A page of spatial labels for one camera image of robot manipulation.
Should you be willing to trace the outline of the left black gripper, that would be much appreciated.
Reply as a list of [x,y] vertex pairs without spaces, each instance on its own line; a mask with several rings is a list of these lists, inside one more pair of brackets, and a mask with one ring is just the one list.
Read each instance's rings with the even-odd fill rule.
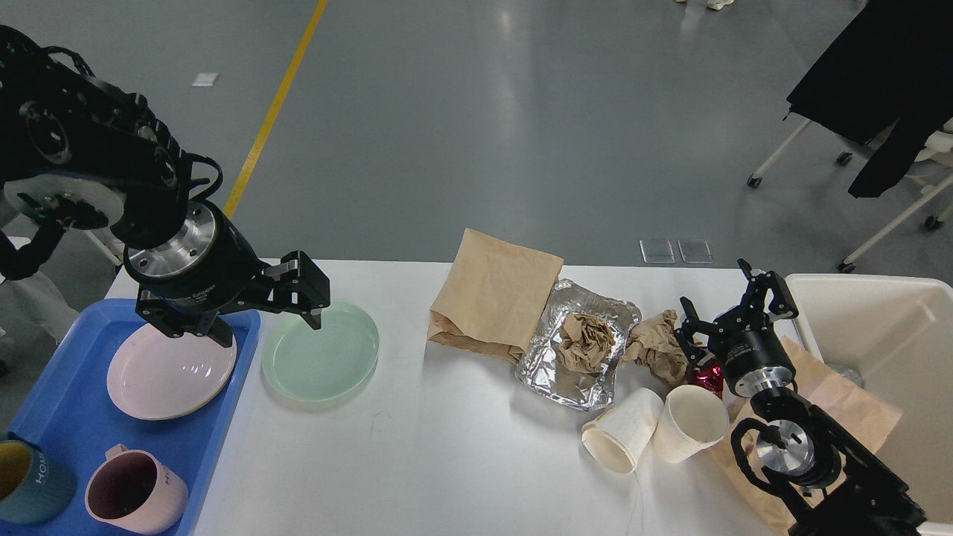
[[331,304],[330,278],[307,253],[296,250],[278,264],[260,261],[251,244],[208,201],[191,201],[167,242],[126,248],[124,267],[138,284],[136,313],[167,338],[207,338],[234,345],[232,327],[219,315],[249,285],[249,308],[295,313],[310,329],[322,326]]

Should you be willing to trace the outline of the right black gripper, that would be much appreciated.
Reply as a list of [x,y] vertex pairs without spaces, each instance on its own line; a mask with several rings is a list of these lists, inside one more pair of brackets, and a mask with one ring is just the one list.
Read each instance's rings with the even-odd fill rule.
[[[744,258],[736,263],[748,285],[739,310],[730,310],[714,322],[700,319],[687,296],[680,297],[685,313],[675,336],[691,366],[721,364],[726,386],[736,395],[751,399],[769,388],[790,386],[796,367],[777,338],[774,322],[800,315],[795,299],[783,277],[775,271],[753,268]],[[709,337],[709,349],[695,342],[695,335]]]

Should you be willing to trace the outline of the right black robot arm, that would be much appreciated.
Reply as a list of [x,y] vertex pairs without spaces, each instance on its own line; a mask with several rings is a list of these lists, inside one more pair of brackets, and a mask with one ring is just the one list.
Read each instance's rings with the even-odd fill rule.
[[801,397],[796,368],[775,333],[777,319],[799,315],[774,271],[738,260],[748,285],[741,302],[711,322],[682,296],[675,331],[689,362],[716,362],[730,392],[753,417],[730,435],[734,461],[750,484],[782,500],[790,535],[916,535],[925,510],[908,485],[843,425]]

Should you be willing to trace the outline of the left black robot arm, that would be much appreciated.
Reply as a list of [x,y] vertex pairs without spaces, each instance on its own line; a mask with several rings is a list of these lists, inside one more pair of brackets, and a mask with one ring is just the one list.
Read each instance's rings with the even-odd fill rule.
[[2,27],[2,185],[35,221],[74,211],[109,229],[138,284],[136,313],[168,338],[232,344],[225,313],[295,313],[310,328],[331,305],[327,275],[299,250],[262,261],[211,202],[223,170],[183,150],[140,94],[96,77],[76,52]]

